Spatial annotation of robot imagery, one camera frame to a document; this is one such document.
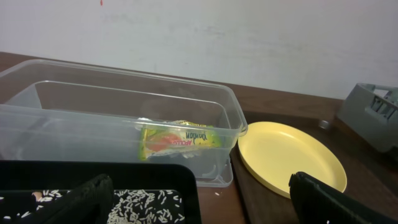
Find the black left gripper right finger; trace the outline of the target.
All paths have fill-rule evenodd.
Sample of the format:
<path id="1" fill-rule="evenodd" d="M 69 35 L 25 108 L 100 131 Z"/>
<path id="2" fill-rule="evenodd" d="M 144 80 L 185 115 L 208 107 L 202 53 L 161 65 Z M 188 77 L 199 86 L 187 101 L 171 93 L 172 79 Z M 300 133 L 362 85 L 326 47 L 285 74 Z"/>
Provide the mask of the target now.
<path id="1" fill-rule="evenodd" d="M 397 224 L 305 172 L 292 174 L 289 187 L 300 223 Z"/>

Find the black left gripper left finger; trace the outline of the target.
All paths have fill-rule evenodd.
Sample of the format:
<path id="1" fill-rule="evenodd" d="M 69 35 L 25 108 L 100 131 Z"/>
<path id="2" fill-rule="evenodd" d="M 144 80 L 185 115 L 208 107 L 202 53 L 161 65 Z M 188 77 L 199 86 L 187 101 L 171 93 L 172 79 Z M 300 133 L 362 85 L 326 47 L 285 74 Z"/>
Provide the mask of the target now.
<path id="1" fill-rule="evenodd" d="M 113 207 L 110 176 L 100 174 L 60 199 L 18 220 L 19 224 L 106 224 Z"/>

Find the rice leftovers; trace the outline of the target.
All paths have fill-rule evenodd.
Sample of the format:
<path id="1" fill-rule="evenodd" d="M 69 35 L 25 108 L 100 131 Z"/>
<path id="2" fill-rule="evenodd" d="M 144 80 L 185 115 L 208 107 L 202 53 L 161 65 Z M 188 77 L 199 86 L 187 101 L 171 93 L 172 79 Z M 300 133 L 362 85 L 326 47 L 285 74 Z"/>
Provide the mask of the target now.
<path id="1" fill-rule="evenodd" d="M 13 223 L 41 210 L 69 190 L 7 190 L 1 192 L 1 223 Z M 176 190 L 115 190 L 108 223 L 183 224 L 182 194 Z"/>

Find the yellow plate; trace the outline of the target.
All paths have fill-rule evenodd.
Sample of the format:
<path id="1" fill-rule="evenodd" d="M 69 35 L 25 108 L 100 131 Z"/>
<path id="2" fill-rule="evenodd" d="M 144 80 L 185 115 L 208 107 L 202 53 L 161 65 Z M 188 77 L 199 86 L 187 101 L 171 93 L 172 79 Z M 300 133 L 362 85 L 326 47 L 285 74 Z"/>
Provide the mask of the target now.
<path id="1" fill-rule="evenodd" d="M 304 172 L 339 192 L 348 179 L 338 158 L 320 141 L 286 124 L 260 121 L 238 139 L 245 168 L 271 191 L 290 198 L 292 174 Z"/>

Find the green snack wrapper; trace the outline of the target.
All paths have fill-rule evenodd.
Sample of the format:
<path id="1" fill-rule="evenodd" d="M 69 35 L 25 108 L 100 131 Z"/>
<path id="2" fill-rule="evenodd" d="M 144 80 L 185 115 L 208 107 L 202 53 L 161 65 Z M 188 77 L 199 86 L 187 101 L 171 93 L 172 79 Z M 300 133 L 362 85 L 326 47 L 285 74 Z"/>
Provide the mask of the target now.
<path id="1" fill-rule="evenodd" d="M 139 158 L 146 161 L 151 157 L 177 156 L 191 158 L 200 155 L 203 149 L 222 146 L 216 131 L 210 125 L 196 124 L 186 120 L 171 121 L 176 128 L 142 128 Z"/>

